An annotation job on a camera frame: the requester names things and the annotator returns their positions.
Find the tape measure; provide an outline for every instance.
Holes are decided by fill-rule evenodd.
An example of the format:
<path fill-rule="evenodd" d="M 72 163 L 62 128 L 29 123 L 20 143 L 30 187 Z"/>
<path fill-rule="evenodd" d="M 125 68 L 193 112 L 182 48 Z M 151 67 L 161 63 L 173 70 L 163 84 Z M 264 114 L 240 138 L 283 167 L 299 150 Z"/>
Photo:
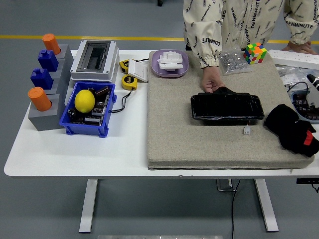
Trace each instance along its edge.
<path fill-rule="evenodd" d="M 129 72 L 129 60 L 120 61 L 119 64 L 122 72 L 127 74 Z"/>
<path fill-rule="evenodd" d="M 125 90 L 136 90 L 138 87 L 138 79 L 130 76 L 130 75 L 125 75 L 122 77 L 122 87 Z"/>

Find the orange cap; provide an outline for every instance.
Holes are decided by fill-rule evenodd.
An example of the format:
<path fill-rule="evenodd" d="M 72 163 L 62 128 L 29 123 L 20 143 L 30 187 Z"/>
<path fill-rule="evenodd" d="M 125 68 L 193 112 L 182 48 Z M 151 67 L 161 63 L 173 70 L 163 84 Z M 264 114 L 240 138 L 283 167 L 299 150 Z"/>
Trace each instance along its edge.
<path fill-rule="evenodd" d="M 61 52 L 61 49 L 58 45 L 58 42 L 55 39 L 55 36 L 51 33 L 45 34 L 42 37 L 42 41 L 46 47 L 47 50 L 52 50 L 54 55 L 57 55 Z"/>
<path fill-rule="evenodd" d="M 28 96 L 38 111 L 47 111 L 52 106 L 52 102 L 41 87 L 29 90 Z"/>

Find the human hand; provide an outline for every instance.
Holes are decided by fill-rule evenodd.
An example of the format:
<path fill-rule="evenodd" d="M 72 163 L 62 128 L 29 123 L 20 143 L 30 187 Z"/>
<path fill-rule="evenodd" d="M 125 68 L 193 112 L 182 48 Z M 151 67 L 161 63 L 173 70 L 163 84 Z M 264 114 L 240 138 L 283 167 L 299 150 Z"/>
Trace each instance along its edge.
<path fill-rule="evenodd" d="M 220 79 L 219 68 L 217 66 L 209 66 L 203 69 L 203 79 L 201 86 L 205 92 L 213 93 L 219 87 L 224 87 L 225 84 Z"/>
<path fill-rule="evenodd" d="M 288 42 L 288 45 L 282 49 L 282 51 L 294 51 L 305 54 L 318 55 L 314 50 L 311 49 L 311 41 L 306 42 L 302 45 L 293 44 L 291 41 Z"/>

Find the white table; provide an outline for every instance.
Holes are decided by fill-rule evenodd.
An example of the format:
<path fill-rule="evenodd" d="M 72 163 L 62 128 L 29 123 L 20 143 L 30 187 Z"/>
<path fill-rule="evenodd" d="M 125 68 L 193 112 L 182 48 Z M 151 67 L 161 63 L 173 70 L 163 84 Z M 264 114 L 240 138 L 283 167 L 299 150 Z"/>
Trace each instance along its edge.
<path fill-rule="evenodd" d="M 145 59 L 150 51 L 120 51 L 120 61 Z M 121 99 L 128 91 L 121 87 L 123 73 L 118 69 L 113 109 L 122 107 Z M 71 81 L 67 98 L 72 92 Z M 319 177 L 319 158 L 304 169 L 282 170 L 148 170 L 147 159 L 147 91 L 140 82 L 126 102 L 125 109 L 112 114 L 106 138 L 89 135 L 67 135 L 65 129 L 37 131 L 28 119 L 27 110 L 4 172 L 12 177 L 84 177 L 88 179 L 80 232 L 90 232 L 95 192 L 100 178 L 253 178 L 255 179 L 268 231 L 277 231 L 265 178 L 288 176 Z M 315 125 L 319 138 L 319 126 Z"/>

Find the sleeve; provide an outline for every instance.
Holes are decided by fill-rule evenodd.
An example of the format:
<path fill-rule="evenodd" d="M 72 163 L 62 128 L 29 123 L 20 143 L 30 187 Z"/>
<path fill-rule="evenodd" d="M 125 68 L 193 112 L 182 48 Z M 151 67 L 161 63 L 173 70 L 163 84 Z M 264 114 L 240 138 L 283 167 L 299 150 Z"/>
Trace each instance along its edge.
<path fill-rule="evenodd" d="M 219 66 L 222 7 L 222 0 L 184 0 L 184 37 L 200 59 L 201 68 Z"/>
<path fill-rule="evenodd" d="M 284 19 L 292 34 L 290 41 L 297 45 L 306 43 L 318 26 L 317 0 L 286 0 Z"/>

